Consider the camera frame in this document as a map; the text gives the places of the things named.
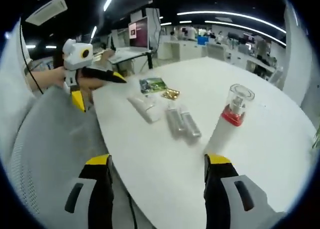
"computer monitor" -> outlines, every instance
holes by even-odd
[[[235,40],[239,40],[239,35],[232,33],[232,32],[228,32],[228,38],[229,39],[235,39]]]
[[[129,24],[130,47],[149,48],[148,17]]]
[[[243,33],[243,38],[247,43],[255,43],[255,37],[246,33]]]

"white cabinet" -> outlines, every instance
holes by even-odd
[[[193,41],[180,43],[180,61],[201,58],[203,46],[197,45]]]
[[[162,42],[159,44],[157,51],[158,59],[169,60],[173,58],[172,44],[170,42]]]

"black cable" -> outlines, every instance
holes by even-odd
[[[22,17],[21,17],[20,28],[19,28],[19,37],[20,37],[20,46],[21,46],[22,57],[23,57],[25,66],[26,66],[26,68],[28,69],[28,72],[29,72],[30,76],[31,76],[32,79],[34,80],[34,82],[35,82],[36,86],[38,87],[39,91],[41,92],[41,94],[43,94],[44,92],[41,90],[38,82],[37,82],[36,79],[34,78],[34,75],[32,75],[31,70],[30,70],[30,68],[29,68],[29,66],[28,66],[26,57],[25,57],[24,47],[23,47],[23,45],[22,45],[22,37],[21,37],[21,34],[22,34],[22,20],[23,20],[23,19],[22,19]]]
[[[132,217],[133,217],[134,229],[138,229],[136,214],[135,214],[135,211],[134,211],[134,206],[132,205],[132,198],[131,198],[131,195],[129,194],[129,192],[128,192],[127,196],[128,196],[128,199],[129,199],[129,206],[130,206],[130,210],[131,210]]]

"white wall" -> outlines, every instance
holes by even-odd
[[[301,109],[318,128],[320,122],[320,65],[317,54],[312,52],[312,70],[308,90],[301,104]]]
[[[284,20],[287,47],[283,92],[300,106],[309,88],[313,49],[303,30],[297,26],[293,7],[288,1]]]

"white table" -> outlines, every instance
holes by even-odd
[[[138,79],[152,76],[181,91],[177,102],[187,105],[200,128],[198,143],[173,139],[164,118],[148,124],[127,101],[140,91]],[[157,229],[206,228],[203,150],[229,87],[236,83],[251,89],[255,99],[220,154],[266,192],[274,210],[287,211],[308,179],[316,130],[304,112],[267,81],[204,57],[158,67],[128,78],[127,84],[109,83],[94,91],[97,118],[114,166]]]

